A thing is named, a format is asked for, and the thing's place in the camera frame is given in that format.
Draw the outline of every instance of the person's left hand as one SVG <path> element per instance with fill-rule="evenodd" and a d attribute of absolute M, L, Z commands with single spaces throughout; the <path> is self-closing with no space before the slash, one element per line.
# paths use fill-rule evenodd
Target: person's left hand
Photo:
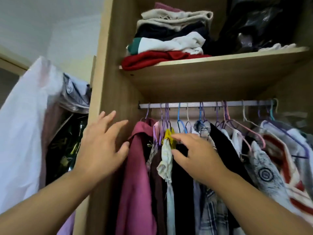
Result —
<path fill-rule="evenodd" d="M 115 151 L 116 137 L 128 120 L 116 122 L 107 130 L 115 115 L 116 111 L 107 116 L 105 112 L 101 112 L 98 119 L 88 124 L 83 133 L 73 171 L 85 173 L 95 183 L 112 174 L 128 154 L 129 142 L 123 143 L 118 152 Z"/>

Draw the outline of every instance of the yellow fabric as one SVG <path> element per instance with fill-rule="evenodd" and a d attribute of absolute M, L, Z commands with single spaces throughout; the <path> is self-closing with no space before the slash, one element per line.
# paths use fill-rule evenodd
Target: yellow fabric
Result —
<path fill-rule="evenodd" d="M 172 138 L 172 134 L 175 134 L 174 129 L 171 128 L 171 131 L 169 129 L 167 129 L 165 131 L 164 139 L 168 139 L 170 146 L 171 146 L 171 149 L 175 149 L 176 148 L 176 141 Z"/>

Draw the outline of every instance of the closet rod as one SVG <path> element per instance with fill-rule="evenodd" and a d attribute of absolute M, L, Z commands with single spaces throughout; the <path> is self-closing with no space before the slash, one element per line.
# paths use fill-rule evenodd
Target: closet rod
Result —
<path fill-rule="evenodd" d="M 245 106 L 270 106 L 272 100 L 266 100 L 266 101 L 244 101 Z M 138 104 L 139 109 L 156 109 L 156 108 L 165 108 L 166 103 L 153 103 L 153 104 Z M 179 103 L 168 103 L 169 108 L 178 108 Z M 204 107 L 216 107 L 216 106 L 222 106 L 222 102 L 203 102 Z M 232 102 L 227 102 L 227 106 L 243 106 L 242 101 L 232 101 Z M 186 108 L 187 103 L 186 102 L 181 102 L 180 103 L 181 108 Z M 190 108 L 199 108 L 200 107 L 200 102 L 188 102 L 188 107 Z"/>

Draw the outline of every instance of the purple garment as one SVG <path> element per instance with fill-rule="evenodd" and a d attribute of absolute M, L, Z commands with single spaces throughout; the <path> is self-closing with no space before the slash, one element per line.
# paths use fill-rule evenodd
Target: purple garment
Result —
<path fill-rule="evenodd" d="M 58 231 L 57 235 L 72 235 L 73 229 L 74 229 L 74 222 L 75 222 L 75 211 L 71 214 L 71 216 L 63 224 L 61 229 Z"/>
<path fill-rule="evenodd" d="M 163 4 L 163 3 L 160 3 L 160 2 L 156 2 L 156 3 L 154 4 L 154 9 L 163 9 L 163 10 L 173 11 L 173 12 L 181 12 L 181 11 L 182 11 L 182 10 L 180 10 L 180 9 L 170 7 L 170 6 L 165 5 L 165 4 Z"/>
<path fill-rule="evenodd" d="M 143 137 L 153 137 L 154 124 L 152 119 L 138 122 L 129 138 L 131 145 L 119 201 L 115 235 L 156 235 L 157 233 L 142 146 Z"/>

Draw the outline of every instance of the circular emblem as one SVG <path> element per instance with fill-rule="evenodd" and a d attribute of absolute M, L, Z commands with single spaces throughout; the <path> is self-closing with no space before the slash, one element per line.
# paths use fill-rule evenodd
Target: circular emblem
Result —
<path fill-rule="evenodd" d="M 263 167 L 259 170 L 259 177 L 262 181 L 270 182 L 274 179 L 274 174 L 267 167 Z"/>

